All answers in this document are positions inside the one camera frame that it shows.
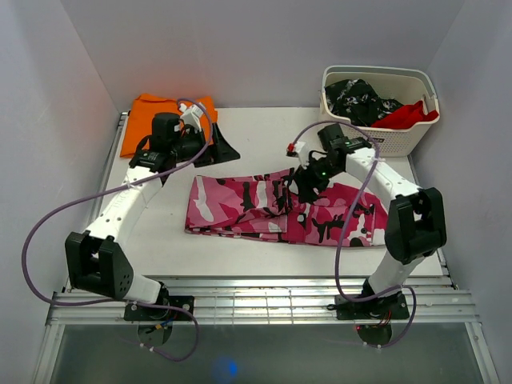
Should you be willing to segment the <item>pink camouflage trousers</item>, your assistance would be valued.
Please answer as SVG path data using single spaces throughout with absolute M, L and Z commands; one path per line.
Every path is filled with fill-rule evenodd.
M 245 177 L 197 176 L 185 231 L 312 246 L 371 247 L 384 243 L 387 213 L 379 199 L 330 182 L 312 203 L 293 193 L 292 169 Z

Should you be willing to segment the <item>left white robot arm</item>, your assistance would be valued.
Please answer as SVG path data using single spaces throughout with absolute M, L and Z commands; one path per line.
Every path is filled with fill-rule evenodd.
M 137 144 L 123 179 L 100 215 L 81 233 L 65 241 L 70 284 L 115 300 L 142 304 L 152 319 L 164 318 L 170 309 L 163 284 L 134 272 L 124 246 L 150 200 L 168 179 L 168 171 L 183 162 L 196 167 L 238 160 L 237 152 L 222 136 L 218 125 L 200 127 L 202 111 L 156 113 L 151 132 Z

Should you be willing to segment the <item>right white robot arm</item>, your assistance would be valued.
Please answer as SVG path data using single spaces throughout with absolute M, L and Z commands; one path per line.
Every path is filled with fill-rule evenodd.
M 301 202 L 312 203 L 325 191 L 332 177 L 347 173 L 362 184 L 343 220 L 347 234 L 355 207 L 366 190 L 371 191 L 387 212 L 384 231 L 386 252 L 358 296 L 344 292 L 337 307 L 357 309 L 379 318 L 404 289 L 404 283 L 426 258 L 446 244 L 446 223 L 442 194 L 434 187 L 421 188 L 409 182 L 381 159 L 378 143 L 361 131 L 356 138 L 342 132 L 334 120 L 320 121 L 320 158 L 300 137 L 288 145 L 286 154 L 299 160 L 294 173 Z

